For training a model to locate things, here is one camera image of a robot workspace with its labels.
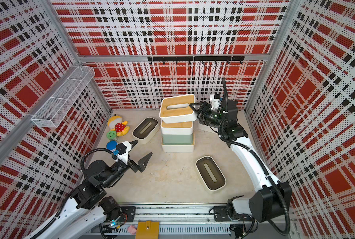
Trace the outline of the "large white box bamboo lid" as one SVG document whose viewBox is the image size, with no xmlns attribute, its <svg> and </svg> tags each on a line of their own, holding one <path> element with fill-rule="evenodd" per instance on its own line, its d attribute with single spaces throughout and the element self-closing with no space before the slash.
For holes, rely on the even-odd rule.
<svg viewBox="0 0 355 239">
<path fill-rule="evenodd" d="M 161 142 L 161 147 L 165 153 L 192 153 L 194 151 L 195 142 L 187 145 L 164 144 Z"/>
</svg>

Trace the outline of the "mint green tissue box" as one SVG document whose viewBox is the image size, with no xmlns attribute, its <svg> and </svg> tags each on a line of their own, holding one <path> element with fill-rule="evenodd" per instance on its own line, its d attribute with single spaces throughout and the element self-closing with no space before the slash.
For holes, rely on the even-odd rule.
<svg viewBox="0 0 355 239">
<path fill-rule="evenodd" d="M 164 145 L 191 145 L 194 142 L 193 134 L 163 134 Z"/>
</svg>

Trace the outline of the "white tissue box grey lid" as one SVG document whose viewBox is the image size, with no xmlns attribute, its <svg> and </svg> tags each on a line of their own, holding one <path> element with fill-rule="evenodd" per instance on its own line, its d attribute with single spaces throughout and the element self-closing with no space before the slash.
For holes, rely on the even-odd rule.
<svg viewBox="0 0 355 239">
<path fill-rule="evenodd" d="M 218 134 L 218 129 L 216 127 L 208 126 L 208 125 L 205 125 L 205 124 L 203 124 L 201 122 L 198 122 L 198 129 L 202 130 L 202 131 L 209 132 L 209 133 Z"/>
</svg>

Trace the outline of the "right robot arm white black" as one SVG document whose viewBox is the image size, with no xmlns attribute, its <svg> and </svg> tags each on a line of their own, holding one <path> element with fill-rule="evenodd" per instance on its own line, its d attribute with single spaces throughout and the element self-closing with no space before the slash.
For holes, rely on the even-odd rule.
<svg viewBox="0 0 355 239">
<path fill-rule="evenodd" d="M 214 102 L 189 106 L 199 122 L 209 126 L 238 156 L 254 185 L 252 197 L 236 196 L 228 200 L 226 215 L 233 222 L 241 221 L 244 216 L 251 218 L 250 227 L 237 235 L 240 239 L 255 232 L 257 224 L 263 222 L 268 222 L 280 235 L 288 236 L 292 187 L 288 182 L 281 182 L 257 154 L 247 132 L 238 123 L 237 102 L 229 99 L 225 80 L 222 86 L 224 94 L 219 106 Z"/>
</svg>

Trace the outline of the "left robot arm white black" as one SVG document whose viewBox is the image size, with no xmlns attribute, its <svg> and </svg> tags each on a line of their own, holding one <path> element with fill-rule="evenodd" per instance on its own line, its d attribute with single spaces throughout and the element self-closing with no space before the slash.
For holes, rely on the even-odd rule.
<svg viewBox="0 0 355 239">
<path fill-rule="evenodd" d="M 114 150 L 96 148 L 83 156 L 80 162 L 83 181 L 65 197 L 58 211 L 27 238 L 78 239 L 106 221 L 116 223 L 125 213 L 105 190 L 114 187 L 128 170 L 134 173 L 145 171 L 153 154 L 150 152 L 134 162 L 129 153 L 137 143 L 137 140 L 125 141 L 116 145 Z M 108 166 L 105 161 L 96 160 L 86 166 L 86 158 L 99 151 L 109 154 L 114 163 Z"/>
</svg>

